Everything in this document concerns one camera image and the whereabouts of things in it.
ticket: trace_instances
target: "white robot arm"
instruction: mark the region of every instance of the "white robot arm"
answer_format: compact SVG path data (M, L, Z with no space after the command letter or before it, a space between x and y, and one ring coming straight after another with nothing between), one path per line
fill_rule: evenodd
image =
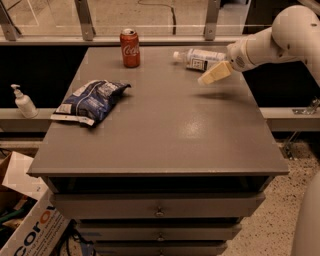
M302 61L320 86L320 22L305 6L291 6L272 27L227 46L227 59L243 72L264 63Z

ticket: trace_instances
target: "blue chip bag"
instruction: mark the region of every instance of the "blue chip bag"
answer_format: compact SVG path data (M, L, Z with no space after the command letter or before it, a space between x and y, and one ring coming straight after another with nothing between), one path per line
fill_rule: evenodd
M69 96L51 115L52 120L77 121L93 126L101 122L130 84L90 81Z

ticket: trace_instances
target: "plastic bottle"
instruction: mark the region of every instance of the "plastic bottle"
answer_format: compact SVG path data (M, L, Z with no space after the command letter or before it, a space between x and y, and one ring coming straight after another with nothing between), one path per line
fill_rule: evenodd
M11 88L16 95L16 104L25 118L32 118L38 114L38 109L28 95L24 95L18 88L20 85L12 84Z
M225 61L226 54L191 48L182 52L174 52L173 58L178 62L183 62L186 68L206 71L217 62Z

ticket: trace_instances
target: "coca-cola can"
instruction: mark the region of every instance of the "coca-cola can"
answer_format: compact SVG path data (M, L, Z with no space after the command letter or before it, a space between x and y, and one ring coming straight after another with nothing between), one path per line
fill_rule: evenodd
M140 65L139 37L134 29L126 28L120 34L123 65L135 68Z

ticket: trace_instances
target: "pump dispenser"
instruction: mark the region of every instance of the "pump dispenser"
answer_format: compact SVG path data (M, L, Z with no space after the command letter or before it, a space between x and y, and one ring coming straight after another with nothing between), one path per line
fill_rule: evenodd
M12 84L11 88L14 90L16 96L16 104L25 118L33 118L38 114L38 110L33 104L28 95L24 95L18 88L20 85Z

